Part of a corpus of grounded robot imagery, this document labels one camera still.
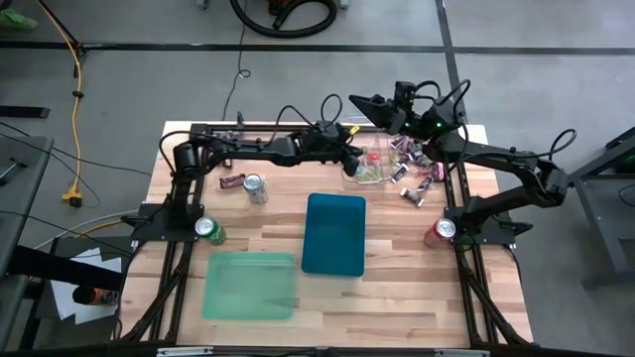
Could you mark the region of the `black flat floor bar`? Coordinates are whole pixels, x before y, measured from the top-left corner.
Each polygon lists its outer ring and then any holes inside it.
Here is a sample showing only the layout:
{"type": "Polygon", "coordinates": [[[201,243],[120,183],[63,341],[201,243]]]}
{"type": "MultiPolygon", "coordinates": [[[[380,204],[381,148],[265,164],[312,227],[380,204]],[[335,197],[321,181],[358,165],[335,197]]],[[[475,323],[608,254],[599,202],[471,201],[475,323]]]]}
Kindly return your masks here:
{"type": "Polygon", "coordinates": [[[51,112],[47,107],[0,105],[0,117],[46,119],[51,112]]]}

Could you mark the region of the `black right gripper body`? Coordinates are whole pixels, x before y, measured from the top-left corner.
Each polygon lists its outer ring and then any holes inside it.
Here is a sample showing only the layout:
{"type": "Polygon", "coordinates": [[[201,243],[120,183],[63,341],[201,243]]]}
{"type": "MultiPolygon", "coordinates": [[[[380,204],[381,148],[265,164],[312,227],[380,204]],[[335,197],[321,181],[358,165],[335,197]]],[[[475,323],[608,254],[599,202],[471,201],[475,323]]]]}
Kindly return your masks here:
{"type": "Polygon", "coordinates": [[[418,114],[411,109],[397,107],[398,133],[414,139],[430,139],[433,136],[433,116],[430,111],[418,114]]]}

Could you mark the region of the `silver soda can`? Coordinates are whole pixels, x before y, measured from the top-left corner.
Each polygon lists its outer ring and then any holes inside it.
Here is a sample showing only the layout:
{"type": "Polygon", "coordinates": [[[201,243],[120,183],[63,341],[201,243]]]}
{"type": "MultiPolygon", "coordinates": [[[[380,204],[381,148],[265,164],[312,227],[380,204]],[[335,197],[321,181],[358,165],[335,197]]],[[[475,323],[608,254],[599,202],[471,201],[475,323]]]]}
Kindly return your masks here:
{"type": "Polygon", "coordinates": [[[247,175],[243,181],[243,186],[251,203],[264,204],[269,196],[267,192],[267,181],[264,176],[257,174],[247,175]]]}

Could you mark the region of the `metal hand tool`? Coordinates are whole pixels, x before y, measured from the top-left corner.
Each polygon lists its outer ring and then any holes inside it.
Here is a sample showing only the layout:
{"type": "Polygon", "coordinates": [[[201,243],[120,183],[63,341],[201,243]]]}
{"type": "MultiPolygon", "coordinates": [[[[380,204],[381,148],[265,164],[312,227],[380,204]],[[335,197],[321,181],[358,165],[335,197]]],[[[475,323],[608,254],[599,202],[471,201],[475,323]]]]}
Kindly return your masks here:
{"type": "Polygon", "coordinates": [[[14,157],[10,158],[10,162],[11,164],[0,174],[0,186],[6,185],[12,175],[18,170],[25,169],[28,166],[14,157]]]}

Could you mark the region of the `black table leg beam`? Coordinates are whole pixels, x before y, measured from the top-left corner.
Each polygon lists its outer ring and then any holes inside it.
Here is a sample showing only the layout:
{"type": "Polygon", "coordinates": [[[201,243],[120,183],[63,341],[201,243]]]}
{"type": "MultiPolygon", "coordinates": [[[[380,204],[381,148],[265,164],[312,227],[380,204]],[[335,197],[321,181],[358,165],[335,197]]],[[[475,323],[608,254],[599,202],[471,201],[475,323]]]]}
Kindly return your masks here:
{"type": "Polygon", "coordinates": [[[123,283],[121,273],[24,246],[14,249],[5,273],[111,291],[118,291],[123,283]]]}

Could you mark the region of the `dark teal plastic bin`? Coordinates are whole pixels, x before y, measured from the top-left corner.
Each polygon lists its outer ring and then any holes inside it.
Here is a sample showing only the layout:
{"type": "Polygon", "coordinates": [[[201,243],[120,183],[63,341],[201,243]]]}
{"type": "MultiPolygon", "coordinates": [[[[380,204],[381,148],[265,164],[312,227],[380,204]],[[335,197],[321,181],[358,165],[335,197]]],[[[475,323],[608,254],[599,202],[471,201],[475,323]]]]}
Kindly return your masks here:
{"type": "Polygon", "coordinates": [[[366,200],[309,195],[301,268],[304,273],[360,278],[365,271],[366,200]]]}

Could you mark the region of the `light green plastic bin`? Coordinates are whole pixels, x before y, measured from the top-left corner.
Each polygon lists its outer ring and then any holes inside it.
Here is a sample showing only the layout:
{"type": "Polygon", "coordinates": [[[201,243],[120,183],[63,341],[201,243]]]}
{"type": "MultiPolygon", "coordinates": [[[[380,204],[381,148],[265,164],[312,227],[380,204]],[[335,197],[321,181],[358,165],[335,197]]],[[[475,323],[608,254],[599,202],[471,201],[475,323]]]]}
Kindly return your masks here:
{"type": "Polygon", "coordinates": [[[209,256],[201,315],[216,320],[285,320],[294,314],[292,253],[218,252],[209,256]]]}

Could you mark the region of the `red soda can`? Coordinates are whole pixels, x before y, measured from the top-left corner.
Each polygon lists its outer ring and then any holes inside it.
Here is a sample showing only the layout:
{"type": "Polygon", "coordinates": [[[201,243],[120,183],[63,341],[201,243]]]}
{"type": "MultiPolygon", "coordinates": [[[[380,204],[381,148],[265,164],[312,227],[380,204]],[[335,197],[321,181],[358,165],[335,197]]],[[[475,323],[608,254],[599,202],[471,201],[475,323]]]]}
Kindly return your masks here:
{"type": "Polygon", "coordinates": [[[456,233],[455,224],[447,218],[436,221],[429,227],[424,236],[424,243],[431,248],[449,244],[456,233]]]}

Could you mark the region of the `person's foot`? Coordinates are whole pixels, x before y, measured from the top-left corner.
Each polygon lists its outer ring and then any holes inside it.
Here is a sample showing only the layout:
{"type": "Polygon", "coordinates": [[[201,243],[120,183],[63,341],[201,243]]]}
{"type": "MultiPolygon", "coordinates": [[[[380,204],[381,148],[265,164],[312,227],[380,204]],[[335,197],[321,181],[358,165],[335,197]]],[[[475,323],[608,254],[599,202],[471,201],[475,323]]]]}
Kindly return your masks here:
{"type": "Polygon", "coordinates": [[[2,30],[31,31],[35,30],[37,26],[36,20],[21,15],[10,8],[0,10],[0,29],[2,30]]]}

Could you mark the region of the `silver metal bracket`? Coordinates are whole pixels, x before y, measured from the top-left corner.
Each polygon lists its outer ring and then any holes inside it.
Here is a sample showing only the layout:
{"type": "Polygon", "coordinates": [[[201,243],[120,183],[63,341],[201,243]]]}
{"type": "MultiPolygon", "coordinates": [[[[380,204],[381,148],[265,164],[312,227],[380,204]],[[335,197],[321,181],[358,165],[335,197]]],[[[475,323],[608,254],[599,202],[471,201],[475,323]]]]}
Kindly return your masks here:
{"type": "Polygon", "coordinates": [[[213,354],[212,347],[170,347],[159,348],[156,357],[201,357],[213,354]]]}
{"type": "Polygon", "coordinates": [[[491,357],[489,351],[474,349],[435,349],[435,357],[491,357]]]}

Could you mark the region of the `black tripod leg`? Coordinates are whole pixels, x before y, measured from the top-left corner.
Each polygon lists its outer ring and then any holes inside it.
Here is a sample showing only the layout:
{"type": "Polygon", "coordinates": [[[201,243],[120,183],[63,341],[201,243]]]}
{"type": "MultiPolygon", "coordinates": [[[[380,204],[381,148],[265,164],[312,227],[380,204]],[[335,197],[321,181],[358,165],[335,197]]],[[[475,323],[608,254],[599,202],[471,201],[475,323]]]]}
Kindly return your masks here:
{"type": "Polygon", "coordinates": [[[94,43],[83,43],[79,41],[72,32],[65,26],[65,24],[60,20],[60,18],[53,12],[53,10],[49,7],[49,5],[45,2],[45,0],[36,0],[42,11],[49,18],[51,23],[57,29],[58,33],[63,38],[66,46],[71,50],[74,55],[77,55],[79,58],[85,56],[90,51],[101,50],[101,44],[94,43]]]}

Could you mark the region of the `green soda can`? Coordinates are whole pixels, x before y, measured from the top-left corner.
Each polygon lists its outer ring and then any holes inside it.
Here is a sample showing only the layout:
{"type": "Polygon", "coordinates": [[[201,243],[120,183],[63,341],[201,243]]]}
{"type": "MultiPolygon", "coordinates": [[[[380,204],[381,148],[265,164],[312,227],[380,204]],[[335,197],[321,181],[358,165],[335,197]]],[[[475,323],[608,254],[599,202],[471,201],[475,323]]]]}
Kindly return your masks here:
{"type": "Polygon", "coordinates": [[[224,228],[213,218],[202,216],[194,224],[194,230],[198,237],[206,239],[210,244],[219,246],[226,240],[224,228]]]}

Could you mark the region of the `grey metal stand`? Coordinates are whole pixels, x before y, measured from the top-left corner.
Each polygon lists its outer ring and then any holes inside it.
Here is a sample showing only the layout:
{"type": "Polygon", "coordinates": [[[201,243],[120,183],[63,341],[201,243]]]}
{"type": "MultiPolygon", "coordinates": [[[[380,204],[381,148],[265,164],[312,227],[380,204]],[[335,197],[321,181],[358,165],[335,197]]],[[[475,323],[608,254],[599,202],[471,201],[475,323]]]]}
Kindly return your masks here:
{"type": "Polygon", "coordinates": [[[635,244],[635,126],[604,146],[604,152],[573,173],[574,188],[592,231],[612,265],[605,275],[588,278],[587,289],[635,283],[635,264],[624,244],[635,244]]]}

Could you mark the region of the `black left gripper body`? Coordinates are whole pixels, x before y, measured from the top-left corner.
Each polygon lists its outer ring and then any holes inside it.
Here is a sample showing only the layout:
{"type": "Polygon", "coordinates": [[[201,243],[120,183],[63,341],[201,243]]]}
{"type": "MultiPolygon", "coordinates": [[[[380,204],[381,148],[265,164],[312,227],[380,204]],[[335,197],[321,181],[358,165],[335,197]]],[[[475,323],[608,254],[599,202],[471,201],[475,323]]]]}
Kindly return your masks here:
{"type": "Polygon", "coordinates": [[[307,134],[307,150],[311,152],[339,152],[342,157],[351,154],[353,135],[339,123],[317,121],[307,134]]]}

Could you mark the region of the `white paper sheets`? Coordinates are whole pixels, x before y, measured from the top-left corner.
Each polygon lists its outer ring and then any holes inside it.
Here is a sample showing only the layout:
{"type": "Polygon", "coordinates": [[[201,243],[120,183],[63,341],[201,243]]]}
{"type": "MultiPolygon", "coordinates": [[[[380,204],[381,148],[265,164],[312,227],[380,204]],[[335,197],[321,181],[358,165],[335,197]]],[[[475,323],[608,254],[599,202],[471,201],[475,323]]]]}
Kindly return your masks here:
{"type": "MultiPolygon", "coordinates": [[[[117,273],[122,271],[122,259],[118,257],[103,260],[99,248],[86,250],[75,257],[71,257],[71,259],[117,273]]],[[[82,324],[115,314],[117,303],[109,305],[76,303],[72,298],[72,293],[77,288],[77,285],[58,281],[51,281],[51,285],[60,319],[74,317],[76,324],[82,324]]]]}

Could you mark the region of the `grey side table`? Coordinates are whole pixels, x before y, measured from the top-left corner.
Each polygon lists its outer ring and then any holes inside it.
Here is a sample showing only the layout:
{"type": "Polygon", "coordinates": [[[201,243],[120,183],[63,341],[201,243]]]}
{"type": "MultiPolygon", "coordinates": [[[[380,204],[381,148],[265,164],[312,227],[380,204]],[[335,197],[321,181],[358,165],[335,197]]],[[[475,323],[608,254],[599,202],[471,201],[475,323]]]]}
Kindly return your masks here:
{"type": "Polygon", "coordinates": [[[11,164],[11,157],[28,165],[0,186],[0,352],[6,348],[26,286],[23,276],[6,275],[5,270],[20,240],[52,145],[48,137],[0,138],[0,174],[11,164]]]}

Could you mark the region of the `clear plastic container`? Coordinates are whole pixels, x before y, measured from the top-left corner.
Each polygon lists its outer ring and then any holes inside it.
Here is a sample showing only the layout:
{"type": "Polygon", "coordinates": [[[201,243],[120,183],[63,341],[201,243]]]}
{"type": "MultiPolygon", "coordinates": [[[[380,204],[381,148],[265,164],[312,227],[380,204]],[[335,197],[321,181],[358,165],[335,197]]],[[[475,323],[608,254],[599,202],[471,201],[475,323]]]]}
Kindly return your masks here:
{"type": "Polygon", "coordinates": [[[391,149],[389,148],[389,141],[392,137],[387,136],[371,123],[362,122],[361,119],[361,116],[345,117],[344,120],[341,121],[341,125],[349,130],[355,126],[360,127],[359,131],[353,135],[351,142],[354,146],[365,148],[365,153],[358,158],[358,169],[365,167],[380,167],[382,169],[383,179],[379,182],[359,182],[355,176],[349,177],[347,174],[342,173],[342,187],[345,191],[349,191],[351,194],[366,194],[367,192],[396,192],[398,188],[390,181],[391,175],[394,172],[394,167],[391,162],[391,149]],[[378,154],[380,156],[380,161],[368,161],[368,154],[378,154]]]}

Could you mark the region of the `orange and black bottle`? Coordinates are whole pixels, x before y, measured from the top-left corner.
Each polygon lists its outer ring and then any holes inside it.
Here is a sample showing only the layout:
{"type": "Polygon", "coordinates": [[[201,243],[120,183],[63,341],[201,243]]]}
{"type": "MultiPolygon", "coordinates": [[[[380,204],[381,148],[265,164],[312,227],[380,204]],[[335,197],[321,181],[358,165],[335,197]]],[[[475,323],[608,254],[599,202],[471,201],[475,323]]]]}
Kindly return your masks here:
{"type": "Polygon", "coordinates": [[[116,305],[119,302],[119,293],[111,290],[78,286],[72,292],[72,299],[75,303],[84,305],[116,305]]]}

